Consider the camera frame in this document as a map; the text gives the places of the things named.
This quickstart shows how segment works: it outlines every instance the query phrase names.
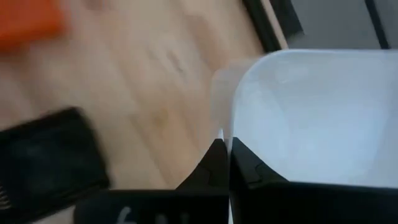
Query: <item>white bin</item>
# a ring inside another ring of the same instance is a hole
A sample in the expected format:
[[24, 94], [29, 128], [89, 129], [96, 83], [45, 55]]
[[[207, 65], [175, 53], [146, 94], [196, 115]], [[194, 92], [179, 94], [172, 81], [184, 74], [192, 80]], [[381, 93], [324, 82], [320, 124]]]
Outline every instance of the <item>white bin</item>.
[[396, 51], [283, 50], [219, 71], [212, 115], [288, 180], [398, 187], [397, 81]]

